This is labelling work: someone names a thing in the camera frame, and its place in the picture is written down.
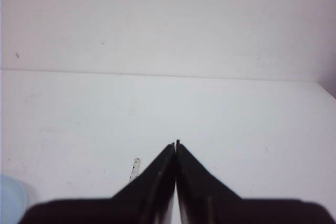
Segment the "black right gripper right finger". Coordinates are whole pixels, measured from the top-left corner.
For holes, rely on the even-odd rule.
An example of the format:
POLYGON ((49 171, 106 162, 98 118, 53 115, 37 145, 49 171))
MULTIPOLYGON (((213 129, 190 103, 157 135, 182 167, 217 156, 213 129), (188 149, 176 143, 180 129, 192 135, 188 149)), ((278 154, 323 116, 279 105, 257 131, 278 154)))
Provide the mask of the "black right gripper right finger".
POLYGON ((182 223, 218 223, 221 204, 240 197, 213 176, 196 157, 176 141, 176 188, 182 223))

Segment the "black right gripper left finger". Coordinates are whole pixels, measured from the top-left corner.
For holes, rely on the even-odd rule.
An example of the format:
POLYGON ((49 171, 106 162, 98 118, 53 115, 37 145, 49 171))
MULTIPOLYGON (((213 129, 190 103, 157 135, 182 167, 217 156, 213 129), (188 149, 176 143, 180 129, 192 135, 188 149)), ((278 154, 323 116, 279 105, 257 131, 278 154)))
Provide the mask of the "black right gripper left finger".
POLYGON ((175 190, 175 144, 119 191, 112 202, 113 223, 171 223, 175 190))

